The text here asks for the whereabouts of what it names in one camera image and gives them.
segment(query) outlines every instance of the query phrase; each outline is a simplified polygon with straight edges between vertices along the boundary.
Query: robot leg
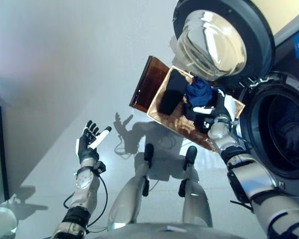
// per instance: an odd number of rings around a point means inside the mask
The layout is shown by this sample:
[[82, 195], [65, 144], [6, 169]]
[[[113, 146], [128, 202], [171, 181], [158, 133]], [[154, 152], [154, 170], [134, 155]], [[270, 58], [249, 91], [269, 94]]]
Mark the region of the robot leg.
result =
[[196, 147], [189, 147], [183, 167], [185, 177], [180, 184], [178, 192], [179, 196], [185, 197], [182, 222], [213, 227], [208, 199], [204, 189], [198, 183], [198, 173], [194, 168], [196, 155]]
[[153, 145], [147, 144], [144, 152], [144, 162], [137, 168], [131, 178], [117, 196], [109, 213], [108, 230], [136, 223], [140, 212], [142, 195], [148, 195], [149, 181], [147, 173], [153, 157]]

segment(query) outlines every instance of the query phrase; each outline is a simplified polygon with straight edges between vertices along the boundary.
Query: wooden basket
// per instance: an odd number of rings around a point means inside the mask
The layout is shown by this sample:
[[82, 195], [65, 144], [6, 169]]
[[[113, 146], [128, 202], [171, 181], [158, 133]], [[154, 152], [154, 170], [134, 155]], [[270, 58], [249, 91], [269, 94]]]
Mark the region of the wooden basket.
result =
[[[201, 145], [202, 147], [211, 150], [216, 151], [215, 147], [213, 146], [211, 140], [208, 138], [207, 134], [199, 132], [195, 126], [194, 122], [191, 120], [188, 120], [184, 115], [182, 111], [182, 105], [186, 102], [186, 98], [183, 97], [183, 100], [177, 105], [174, 112], [171, 115], [165, 115], [158, 112], [160, 103], [162, 101], [163, 95], [166, 91], [166, 86], [168, 84], [169, 76], [172, 70], [177, 70], [182, 74], [185, 79], [191, 84], [193, 76], [185, 71], [182, 71], [181, 69], [172, 66], [167, 75], [165, 76], [165, 79], [163, 83], [161, 84], [160, 88], [158, 89], [156, 95], [154, 96], [154, 99], [147, 111], [147, 116], [156, 121], [159, 124], [164, 125], [165, 127], [171, 129], [172, 131], [183, 135], [184, 137], [188, 138], [189, 140]], [[241, 103], [240, 101], [235, 100], [236, 105], [236, 114], [235, 117], [238, 118], [241, 112], [243, 111], [245, 105]]]

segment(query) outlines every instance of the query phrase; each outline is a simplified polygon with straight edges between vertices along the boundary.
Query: dryer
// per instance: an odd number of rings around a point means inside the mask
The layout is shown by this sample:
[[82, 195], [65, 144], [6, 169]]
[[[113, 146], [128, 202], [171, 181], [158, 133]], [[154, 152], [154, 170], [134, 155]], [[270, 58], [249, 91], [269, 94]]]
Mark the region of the dryer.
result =
[[[228, 23], [243, 42], [243, 47], [238, 44], [242, 57], [231, 67], [219, 64], [217, 57], [224, 53], [213, 50], [221, 45], [219, 35], [230, 31]], [[265, 17], [249, 0], [180, 0], [173, 25], [178, 49], [190, 62], [187, 70], [202, 77], [211, 70], [223, 74], [216, 81], [210, 78], [213, 85], [225, 87], [246, 105], [236, 134], [271, 171], [282, 192], [299, 202], [299, 16], [273, 37]], [[237, 51], [234, 39], [223, 45]]]

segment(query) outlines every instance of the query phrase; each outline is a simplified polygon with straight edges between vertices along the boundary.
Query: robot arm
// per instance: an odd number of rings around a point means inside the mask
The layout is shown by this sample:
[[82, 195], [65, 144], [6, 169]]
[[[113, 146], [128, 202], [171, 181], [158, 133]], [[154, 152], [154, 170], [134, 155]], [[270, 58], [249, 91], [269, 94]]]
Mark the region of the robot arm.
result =
[[229, 117], [220, 115], [208, 132], [228, 168], [228, 179], [237, 199], [250, 203], [268, 238], [299, 238], [299, 205], [277, 190], [268, 170], [230, 135]]
[[106, 170], [99, 161], [96, 147], [111, 131], [107, 127], [98, 133], [95, 123], [89, 121], [83, 129], [82, 136], [76, 142], [76, 154], [81, 167], [76, 173], [76, 190], [71, 206], [62, 222], [56, 228], [52, 239], [83, 239], [91, 214], [97, 205], [97, 190], [100, 186], [100, 174]]

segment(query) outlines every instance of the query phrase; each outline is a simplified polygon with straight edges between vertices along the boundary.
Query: blue cloth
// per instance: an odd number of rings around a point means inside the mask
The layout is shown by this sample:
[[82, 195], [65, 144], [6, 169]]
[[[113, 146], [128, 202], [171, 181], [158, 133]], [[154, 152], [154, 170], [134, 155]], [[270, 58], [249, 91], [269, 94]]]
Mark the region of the blue cloth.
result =
[[205, 106], [212, 98], [212, 89], [208, 81], [194, 76], [193, 83], [187, 85], [185, 96], [193, 107]]

